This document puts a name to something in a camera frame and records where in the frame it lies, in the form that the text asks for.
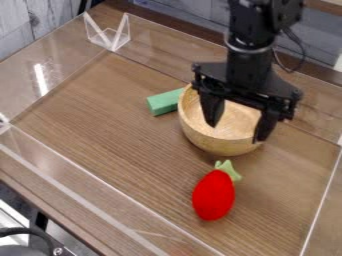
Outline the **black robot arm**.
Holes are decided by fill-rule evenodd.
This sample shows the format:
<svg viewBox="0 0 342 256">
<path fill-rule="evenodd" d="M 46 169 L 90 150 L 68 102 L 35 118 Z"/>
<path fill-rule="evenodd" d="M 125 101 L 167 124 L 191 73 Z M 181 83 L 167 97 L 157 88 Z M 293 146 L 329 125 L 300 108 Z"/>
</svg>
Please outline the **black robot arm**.
<svg viewBox="0 0 342 256">
<path fill-rule="evenodd" d="M 268 140 L 277 123 L 294 118 L 304 98 L 273 66 L 277 36 L 292 34 L 302 18 L 304 0 L 227 0 L 229 31 L 225 35 L 227 60 L 193 65 L 193 88 L 198 91 L 206 123 L 217 126 L 225 103 L 233 101 L 261 111 L 253 141 Z"/>
</svg>

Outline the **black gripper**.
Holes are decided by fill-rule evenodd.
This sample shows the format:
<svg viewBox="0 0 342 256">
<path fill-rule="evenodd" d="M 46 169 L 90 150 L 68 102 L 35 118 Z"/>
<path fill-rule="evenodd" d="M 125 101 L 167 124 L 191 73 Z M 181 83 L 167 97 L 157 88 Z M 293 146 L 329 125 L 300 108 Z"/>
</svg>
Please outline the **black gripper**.
<svg viewBox="0 0 342 256">
<path fill-rule="evenodd" d="M 268 140 L 278 121 L 292 120 L 301 90 L 286 82 L 273 68 L 274 49 L 229 49 L 225 62 L 193 64 L 193 88 L 201 99 L 206 123 L 217 127 L 225 112 L 225 101 L 261 111 L 253 142 Z"/>
</svg>

